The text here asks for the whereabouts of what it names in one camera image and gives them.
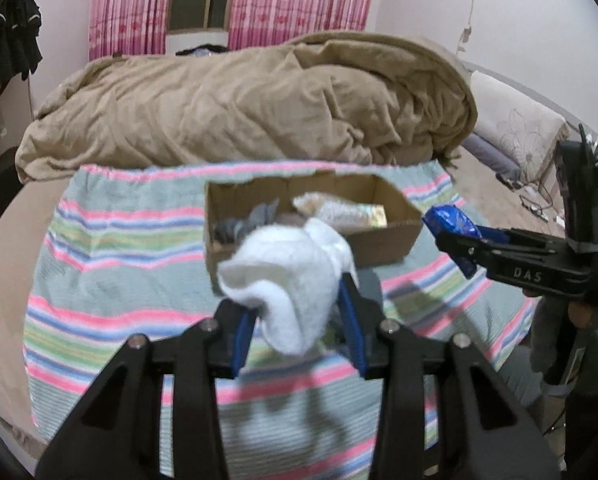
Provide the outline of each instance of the tan blanket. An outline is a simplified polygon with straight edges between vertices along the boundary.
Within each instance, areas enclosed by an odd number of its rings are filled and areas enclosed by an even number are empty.
[[[407,166],[458,146],[477,109],[426,40],[327,32],[204,58],[103,58],[62,83],[16,155],[23,182],[81,164],[319,159]]]

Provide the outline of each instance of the striped blanket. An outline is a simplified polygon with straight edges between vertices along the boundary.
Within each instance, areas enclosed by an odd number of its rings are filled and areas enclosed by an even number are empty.
[[[58,204],[35,270],[24,331],[32,410],[52,438],[106,361],[132,333],[163,338],[214,312],[203,250],[204,183],[319,169],[376,173],[421,211],[455,203],[482,221],[436,162],[411,168],[271,162],[117,171],[86,166]],[[466,332],[500,366],[529,329],[534,305],[492,283],[467,281],[427,230],[399,264],[378,267],[384,309],[417,333]],[[302,358],[275,354],[255,337],[236,381],[218,381],[221,427],[235,479],[366,478],[381,383],[364,382],[321,343]],[[161,464],[172,471],[172,382],[166,381]],[[426,439],[436,412],[426,406]]]

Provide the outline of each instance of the cardboard box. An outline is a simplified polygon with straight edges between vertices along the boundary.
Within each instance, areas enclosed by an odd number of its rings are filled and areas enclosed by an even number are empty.
[[[278,177],[265,176],[247,182],[209,182],[205,186],[205,265],[216,285],[217,264],[227,260],[234,245],[217,247],[212,238],[219,220],[247,218],[262,203],[279,199],[278,212],[293,212],[292,199],[309,191],[321,191],[352,202],[383,205],[385,228],[368,229],[345,238],[358,268],[393,263],[406,256],[421,231],[421,213],[386,180],[371,174],[338,175],[333,171]]]

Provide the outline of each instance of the blue packet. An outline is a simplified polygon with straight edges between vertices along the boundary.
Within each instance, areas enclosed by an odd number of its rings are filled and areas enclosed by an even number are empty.
[[[455,205],[432,206],[423,215],[422,220],[435,238],[442,232],[451,232],[479,239],[483,238],[479,227],[468,218],[466,213]],[[468,279],[473,277],[477,272],[477,265],[467,258],[452,258],[452,260]]]

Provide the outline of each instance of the human hand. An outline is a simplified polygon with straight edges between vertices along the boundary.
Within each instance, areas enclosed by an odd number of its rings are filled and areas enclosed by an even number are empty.
[[[540,292],[533,290],[525,290],[524,294],[528,298],[538,298],[542,296]],[[592,315],[597,307],[591,303],[583,301],[570,301],[568,304],[568,317],[574,326],[577,328],[586,328],[592,322]]]

